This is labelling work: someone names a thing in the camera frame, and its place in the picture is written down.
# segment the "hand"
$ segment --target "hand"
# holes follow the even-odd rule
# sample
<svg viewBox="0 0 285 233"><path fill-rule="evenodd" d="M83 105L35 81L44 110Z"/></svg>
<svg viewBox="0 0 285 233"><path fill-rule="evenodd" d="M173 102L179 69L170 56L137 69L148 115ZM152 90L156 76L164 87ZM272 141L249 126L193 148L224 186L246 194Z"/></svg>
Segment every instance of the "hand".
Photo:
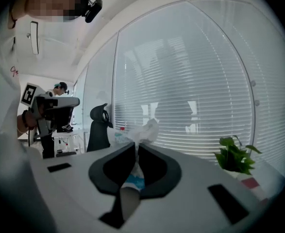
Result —
<svg viewBox="0 0 285 233"><path fill-rule="evenodd" d="M26 119L26 123L27 123L29 128L33 128L36 126L36 120L35 120L34 115L32 114L31 111L26 112L25 119Z"/></svg>
<svg viewBox="0 0 285 233"><path fill-rule="evenodd" d="M40 104L39 106L39 113L43 117L44 116L44 104Z"/></svg>

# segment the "ceiling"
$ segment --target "ceiling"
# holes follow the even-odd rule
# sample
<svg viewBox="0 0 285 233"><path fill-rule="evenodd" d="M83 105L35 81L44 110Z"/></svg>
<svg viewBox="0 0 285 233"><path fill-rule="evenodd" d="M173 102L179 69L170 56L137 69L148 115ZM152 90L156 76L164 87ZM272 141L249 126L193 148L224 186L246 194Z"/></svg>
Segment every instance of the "ceiling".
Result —
<svg viewBox="0 0 285 233"><path fill-rule="evenodd" d="M44 22L26 16L17 21L19 72L73 81L76 66L92 39L117 13L136 0L102 0L103 8L91 23L80 17L70 22ZM30 22L39 24L39 54L32 53Z"/></svg>

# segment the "red object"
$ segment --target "red object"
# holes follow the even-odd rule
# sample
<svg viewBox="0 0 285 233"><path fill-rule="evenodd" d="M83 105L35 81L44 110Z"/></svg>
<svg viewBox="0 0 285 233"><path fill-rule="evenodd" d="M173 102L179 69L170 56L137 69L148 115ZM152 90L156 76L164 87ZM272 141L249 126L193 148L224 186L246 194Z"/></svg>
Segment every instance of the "red object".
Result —
<svg viewBox="0 0 285 233"><path fill-rule="evenodd" d="M249 179L246 179L246 180L242 180L241 181L246 187L248 187L249 189L253 189L257 186L260 186L258 184L258 182L254 179L254 178L249 178Z"/></svg>

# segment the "white blinds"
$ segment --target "white blinds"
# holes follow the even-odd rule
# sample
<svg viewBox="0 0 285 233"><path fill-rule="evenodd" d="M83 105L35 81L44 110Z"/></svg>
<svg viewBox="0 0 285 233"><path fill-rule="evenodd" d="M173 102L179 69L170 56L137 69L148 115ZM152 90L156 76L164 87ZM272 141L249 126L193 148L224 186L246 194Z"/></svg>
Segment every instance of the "white blinds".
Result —
<svg viewBox="0 0 285 233"><path fill-rule="evenodd" d="M267 162L285 176L285 41L271 22L250 4L230 0L192 0L228 35L250 76L256 82L254 155L258 175L265 181Z"/></svg>
<svg viewBox="0 0 285 233"><path fill-rule="evenodd" d="M220 137L251 138L249 80L218 26L188 2L159 9L119 32L114 125L156 118L156 145L214 160Z"/></svg>

